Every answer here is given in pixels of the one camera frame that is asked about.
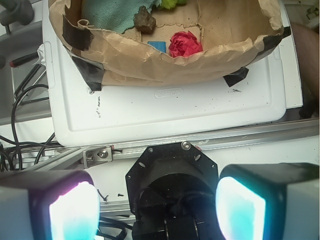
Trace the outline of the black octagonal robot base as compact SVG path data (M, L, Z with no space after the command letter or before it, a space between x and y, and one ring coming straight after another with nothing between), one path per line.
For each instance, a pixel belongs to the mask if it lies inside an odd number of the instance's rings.
M220 240L218 165L188 142L152 145L125 176L135 240Z

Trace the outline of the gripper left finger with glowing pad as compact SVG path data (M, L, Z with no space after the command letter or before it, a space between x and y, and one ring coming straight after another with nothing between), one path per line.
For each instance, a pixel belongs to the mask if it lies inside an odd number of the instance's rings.
M93 240L100 200L84 170L0 174L2 240Z

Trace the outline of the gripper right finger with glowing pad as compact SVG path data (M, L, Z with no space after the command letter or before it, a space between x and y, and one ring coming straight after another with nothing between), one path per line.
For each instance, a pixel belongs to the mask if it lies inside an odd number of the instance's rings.
M229 164L216 188L219 228L227 240L318 240L317 164Z

